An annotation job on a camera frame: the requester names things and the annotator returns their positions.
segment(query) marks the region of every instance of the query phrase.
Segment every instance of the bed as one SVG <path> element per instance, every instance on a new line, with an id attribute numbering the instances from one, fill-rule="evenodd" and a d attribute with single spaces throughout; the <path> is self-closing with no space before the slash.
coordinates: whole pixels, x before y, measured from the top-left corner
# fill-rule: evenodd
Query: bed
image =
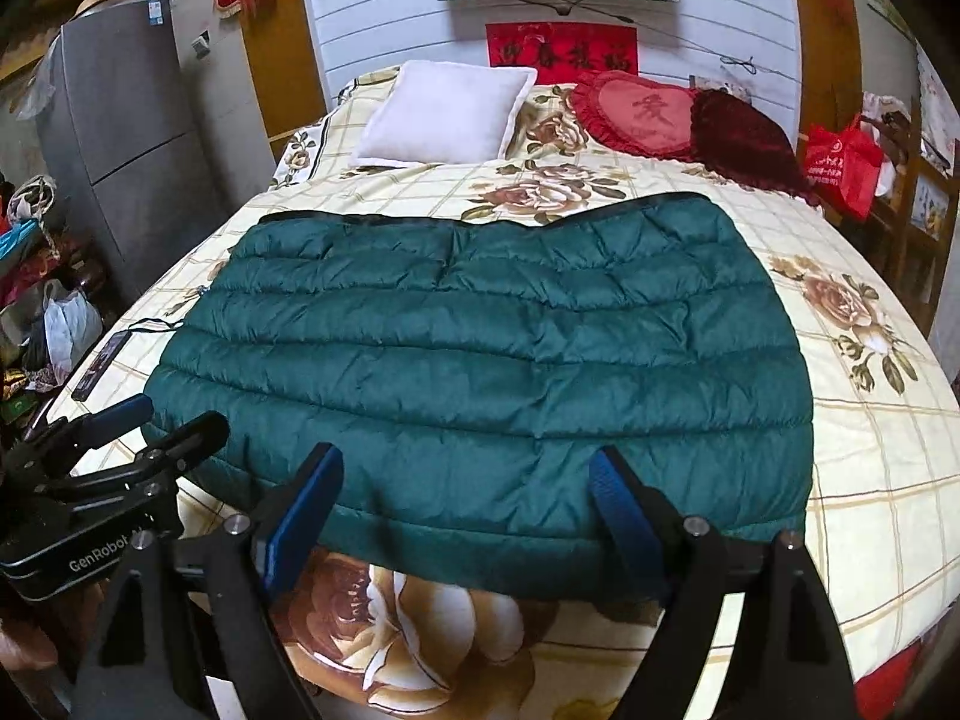
<path id="1" fill-rule="evenodd" d="M 120 320 L 182 317 L 263 215 L 454 218 L 529 225 L 633 197 L 694 191 L 736 225 L 793 324 L 813 392 L 813 487 L 805 539 L 840 621 L 854 678 L 933 625 L 960 594 L 960 408 L 928 343 L 870 266 L 800 199 L 752 190 L 699 164 L 627 156 L 592 141 L 569 86 L 535 87 L 508 159 L 481 165 L 350 169 L 349 154 L 397 69 L 361 76 L 299 132 L 271 182 L 174 265 Z M 168 336 L 134 335 L 85 404 L 70 391 L 50 418 L 96 412 L 142 391 Z M 131 433 L 83 459 L 116 466 Z M 232 510 L 181 480 L 188 535 Z M 740 600 L 726 600 L 688 717 L 709 717 L 733 649 Z M 274 609 L 296 669 L 344 698 L 406 716 L 601 720 L 654 631 L 651 603 L 532 602 L 435 584 L 318 547 Z"/>

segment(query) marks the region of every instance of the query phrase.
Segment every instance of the shiplap wall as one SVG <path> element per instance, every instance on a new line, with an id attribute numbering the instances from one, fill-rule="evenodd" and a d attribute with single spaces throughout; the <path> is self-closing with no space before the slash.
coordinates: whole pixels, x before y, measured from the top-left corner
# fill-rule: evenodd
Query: shiplap wall
<path id="1" fill-rule="evenodd" d="M 690 74 L 731 79 L 750 89 L 754 105 L 796 138 L 800 98 L 800 42 L 796 0 L 590 0 L 635 19 L 640 72 L 688 83 Z M 310 0 L 320 64 L 331 95 L 357 74 L 407 59 L 488 64 L 485 25 L 521 20 L 611 22 L 574 9 L 554 11 L 516 0 Z M 779 74 L 725 66 L 720 58 L 676 36 Z"/>

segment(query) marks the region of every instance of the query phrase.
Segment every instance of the red shopping bag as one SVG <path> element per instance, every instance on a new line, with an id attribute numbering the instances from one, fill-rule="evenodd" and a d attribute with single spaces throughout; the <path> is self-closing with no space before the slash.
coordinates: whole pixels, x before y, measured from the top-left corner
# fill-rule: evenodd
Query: red shopping bag
<path id="1" fill-rule="evenodd" d="M 840 134 L 819 124 L 810 127 L 803 172 L 840 213 L 867 218 L 882 164 L 883 149 L 860 130 L 859 116 Z"/>

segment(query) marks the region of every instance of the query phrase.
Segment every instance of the bolt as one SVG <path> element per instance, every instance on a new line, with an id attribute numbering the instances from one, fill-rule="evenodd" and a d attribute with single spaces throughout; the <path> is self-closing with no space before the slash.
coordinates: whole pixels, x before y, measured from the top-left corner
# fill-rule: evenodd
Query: bolt
<path id="1" fill-rule="evenodd" d="M 234 514 L 224 522 L 224 531 L 227 531 L 231 536 L 239 536 L 240 533 L 246 531 L 249 526 L 250 518 L 247 517 L 246 514 Z"/>
<path id="2" fill-rule="evenodd" d="M 152 531 L 137 531 L 131 536 L 130 543 L 133 549 L 146 549 L 154 543 L 154 533 Z"/>
<path id="3" fill-rule="evenodd" d="M 796 531 L 781 532 L 781 544 L 787 549 L 800 549 L 803 546 L 803 537 Z"/>
<path id="4" fill-rule="evenodd" d="M 683 521 L 683 529 L 690 536 L 699 538 L 700 536 L 707 536 L 707 533 L 710 532 L 710 523 L 702 517 L 688 517 Z"/>

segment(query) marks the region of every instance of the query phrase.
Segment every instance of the green quilted blanket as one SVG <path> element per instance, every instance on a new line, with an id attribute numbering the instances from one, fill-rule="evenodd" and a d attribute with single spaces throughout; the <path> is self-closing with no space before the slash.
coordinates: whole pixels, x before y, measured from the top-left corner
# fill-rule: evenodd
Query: green quilted blanket
<path id="1" fill-rule="evenodd" d="M 599 599 L 627 580 L 587 492 L 616 445 L 724 532 L 803 528 L 805 361 L 773 284 L 704 196 L 546 227 L 264 218 L 166 347 L 155 439 L 207 409 L 193 479 L 248 509 L 324 440 L 346 481 L 322 541 L 433 581 Z"/>

